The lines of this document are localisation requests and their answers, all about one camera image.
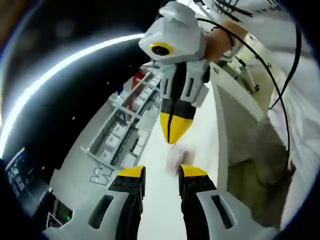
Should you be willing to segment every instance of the fluorescent light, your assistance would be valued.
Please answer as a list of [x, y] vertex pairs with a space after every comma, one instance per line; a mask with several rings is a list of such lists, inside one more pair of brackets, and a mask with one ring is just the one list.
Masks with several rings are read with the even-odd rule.
[[91, 47], [88, 47], [84, 50], [81, 50], [63, 61], [59, 62], [57, 65], [55, 65], [53, 68], [51, 68], [49, 71], [47, 71], [45, 74], [43, 74], [38, 80], [36, 80], [31, 86], [29, 86], [23, 94], [18, 98], [16, 101], [13, 109], [11, 110], [7, 120], [5, 121], [0, 137], [0, 158], [3, 157], [4, 150], [6, 147], [6, 143], [8, 140], [8, 136], [10, 134], [11, 129], [13, 128], [15, 121], [21, 112], [24, 105], [27, 103], [27, 101], [31, 98], [31, 96], [46, 82], [48, 81], [53, 75], [55, 75], [57, 72], [59, 72], [61, 69], [65, 68], [69, 64], [73, 63], [74, 61], [91, 54], [97, 50], [103, 49], [105, 47], [109, 47], [114, 44], [118, 44], [121, 42], [134, 40], [134, 39], [140, 39], [144, 36], [144, 33], [140, 34], [134, 34], [134, 35], [128, 35], [128, 36], [122, 36], [118, 38], [114, 38], [108, 41], [104, 41], [102, 43], [93, 45]]

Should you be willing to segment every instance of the white table surface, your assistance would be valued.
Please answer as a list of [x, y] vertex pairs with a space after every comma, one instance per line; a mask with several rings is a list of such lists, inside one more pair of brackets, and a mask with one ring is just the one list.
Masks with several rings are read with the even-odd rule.
[[[219, 147], [226, 148], [227, 144], [219, 144], [225, 140], [221, 138], [225, 133], [223, 122], [217, 119], [217, 116], [223, 118], [222, 107], [216, 105], [217, 101], [219, 103], [219, 99], [216, 99], [219, 94], [213, 89], [215, 84], [212, 86], [209, 82], [207, 87], [210, 90], [202, 107], [197, 109], [191, 127], [179, 139], [176, 147], [193, 151], [192, 165], [207, 171], [218, 188], [226, 189], [228, 161], [226, 155], [219, 157]], [[222, 123], [221, 130], [219, 128], [220, 135], [218, 135], [218, 122]], [[139, 161], [139, 165], [146, 167], [139, 240], [187, 239], [181, 213], [178, 176], [166, 169], [170, 148], [171, 145], [165, 141], [158, 117]], [[227, 152], [227, 149], [220, 149], [220, 154], [223, 151]]]

